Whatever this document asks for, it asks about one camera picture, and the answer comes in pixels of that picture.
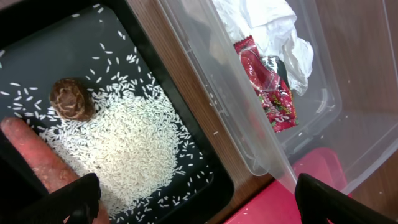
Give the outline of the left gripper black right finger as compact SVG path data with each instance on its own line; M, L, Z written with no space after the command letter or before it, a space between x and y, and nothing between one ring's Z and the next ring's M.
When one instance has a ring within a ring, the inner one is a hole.
M300 174L295 200L303 224L397 224L308 174Z

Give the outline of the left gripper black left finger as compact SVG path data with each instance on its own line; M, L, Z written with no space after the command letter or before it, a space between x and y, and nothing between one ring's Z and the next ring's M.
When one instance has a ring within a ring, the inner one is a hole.
M100 182L90 173L12 216L13 223L91 224L100 210Z

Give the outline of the orange carrot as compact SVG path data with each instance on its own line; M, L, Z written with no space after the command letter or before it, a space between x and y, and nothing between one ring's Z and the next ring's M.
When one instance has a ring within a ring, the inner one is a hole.
M81 178L20 118L4 118L1 131L47 189L47 195ZM4 208L1 223L13 223L12 216L28 206L14 211ZM99 213L93 223L109 222L108 212L99 198Z

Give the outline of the brown mushroom piece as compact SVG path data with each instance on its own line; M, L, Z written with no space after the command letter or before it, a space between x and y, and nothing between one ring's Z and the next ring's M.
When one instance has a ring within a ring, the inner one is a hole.
M92 97L77 79L56 81L49 94L49 101L57 114L65 120L88 121L95 114Z

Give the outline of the red snack wrapper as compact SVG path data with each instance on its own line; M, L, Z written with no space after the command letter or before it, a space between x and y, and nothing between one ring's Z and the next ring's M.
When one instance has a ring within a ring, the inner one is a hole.
M260 56L251 36L235 43L234 49L274 132L297 126L292 92L278 74L279 59Z

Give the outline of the white tissue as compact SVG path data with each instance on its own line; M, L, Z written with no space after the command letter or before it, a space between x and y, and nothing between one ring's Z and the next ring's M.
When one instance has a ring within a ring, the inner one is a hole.
M285 0L214 0L213 4L232 41L251 36L260 56L284 62L290 89L300 96L308 89L314 51L298 37L296 13Z

